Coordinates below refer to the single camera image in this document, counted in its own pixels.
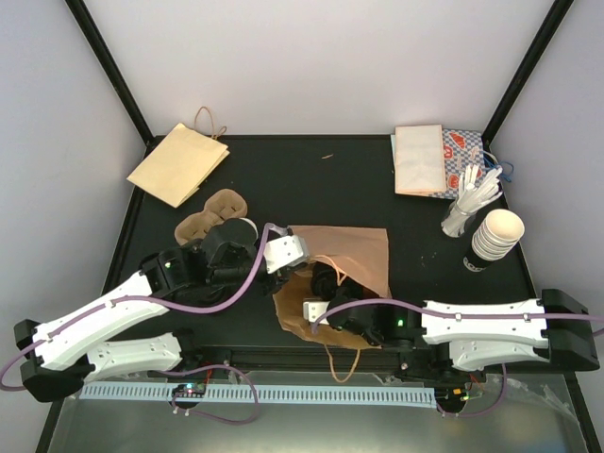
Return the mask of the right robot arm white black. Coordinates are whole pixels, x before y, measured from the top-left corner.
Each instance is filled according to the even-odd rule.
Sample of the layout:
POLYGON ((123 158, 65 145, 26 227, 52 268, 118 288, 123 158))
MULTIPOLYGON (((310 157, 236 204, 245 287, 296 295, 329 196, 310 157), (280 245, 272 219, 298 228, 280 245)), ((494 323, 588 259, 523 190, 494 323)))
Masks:
POLYGON ((595 371, 600 363, 592 326, 602 321, 569 294, 548 289, 497 305, 353 300, 339 292, 310 325, 345 330, 383 348, 411 349, 420 356, 421 377, 441 379, 451 370, 518 362, 533 363, 540 373, 595 371))

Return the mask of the brown kraft paper bag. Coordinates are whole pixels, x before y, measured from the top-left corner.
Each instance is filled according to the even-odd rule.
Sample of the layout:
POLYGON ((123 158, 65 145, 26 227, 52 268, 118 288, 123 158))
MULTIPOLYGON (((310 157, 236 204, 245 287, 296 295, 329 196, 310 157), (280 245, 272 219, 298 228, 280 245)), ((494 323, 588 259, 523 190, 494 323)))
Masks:
POLYGON ((329 369, 338 383, 355 373, 361 352, 380 348, 383 336, 374 326, 370 307, 338 312, 323 319, 317 328, 303 318, 305 299, 327 301, 331 310, 348 301, 388 298, 389 243, 384 228, 352 226, 294 226, 293 233, 304 239, 310 262, 273 295, 281 328, 299 339, 321 344, 329 369), (337 274, 338 290, 330 300, 312 294, 310 280, 315 262, 331 266, 337 274))

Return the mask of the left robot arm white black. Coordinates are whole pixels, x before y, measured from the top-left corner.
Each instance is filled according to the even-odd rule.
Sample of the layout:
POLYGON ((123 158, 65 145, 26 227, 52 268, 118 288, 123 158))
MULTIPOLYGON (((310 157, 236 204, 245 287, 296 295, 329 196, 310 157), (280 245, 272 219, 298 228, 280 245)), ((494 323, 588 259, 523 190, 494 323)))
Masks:
POLYGON ((202 239, 144 259, 122 284, 78 310, 15 325, 20 353, 1 372, 18 364, 21 381, 2 383, 1 389, 54 402, 104 378, 148 371, 179 376, 203 359, 189 327, 156 328, 122 341, 117 335, 171 312, 216 314, 252 286, 273 294, 307 256, 303 240, 289 228, 268 224, 258 230, 246 218, 213 226, 202 239))

